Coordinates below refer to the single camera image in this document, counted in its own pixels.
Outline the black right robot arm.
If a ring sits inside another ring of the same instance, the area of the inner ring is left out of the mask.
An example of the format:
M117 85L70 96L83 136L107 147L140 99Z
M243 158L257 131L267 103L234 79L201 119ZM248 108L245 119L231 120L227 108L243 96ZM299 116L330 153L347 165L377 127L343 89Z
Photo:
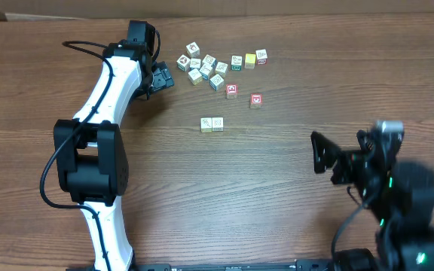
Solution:
M333 270L434 270L434 170L416 161L397 161L403 135L360 130L359 149L345 151L312 132L315 173L331 169L333 184L355 187L361 198L333 237ZM364 209L380 224L375 237L378 255L364 248L337 251L338 238Z

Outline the red E block front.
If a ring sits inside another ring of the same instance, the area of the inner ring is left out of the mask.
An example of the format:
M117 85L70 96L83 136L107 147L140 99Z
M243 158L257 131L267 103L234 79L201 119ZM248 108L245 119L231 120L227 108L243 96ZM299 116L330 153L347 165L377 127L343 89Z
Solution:
M263 104L262 95L260 93L252 93L250 95L250 108L261 108Z

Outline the plain wooden picture block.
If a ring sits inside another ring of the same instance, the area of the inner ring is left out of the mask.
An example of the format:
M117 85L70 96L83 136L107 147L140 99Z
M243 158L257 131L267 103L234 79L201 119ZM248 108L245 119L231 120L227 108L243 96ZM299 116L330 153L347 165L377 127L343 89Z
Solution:
M212 132L212 118L202 117L200 119L200 131L201 132Z

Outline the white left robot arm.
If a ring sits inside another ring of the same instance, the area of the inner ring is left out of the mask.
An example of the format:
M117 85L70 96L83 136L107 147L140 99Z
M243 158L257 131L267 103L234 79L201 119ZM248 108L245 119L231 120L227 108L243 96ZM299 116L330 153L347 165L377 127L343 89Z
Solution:
M102 71L84 106L71 120L53 128L55 151L45 166L44 184L52 165L62 191L87 222L95 262L91 270L135 270L122 210L129 163L120 125L128 105L174 85L165 62L158 62L160 34L146 21L132 20L127 37L103 46L97 55Z

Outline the yellow top picture block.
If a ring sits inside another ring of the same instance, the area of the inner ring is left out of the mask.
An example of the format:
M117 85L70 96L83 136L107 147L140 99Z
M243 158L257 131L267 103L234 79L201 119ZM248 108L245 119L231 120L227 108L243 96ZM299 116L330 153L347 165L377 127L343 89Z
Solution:
M224 118L223 117L213 117L212 118L212 131L213 132L223 132L224 131Z

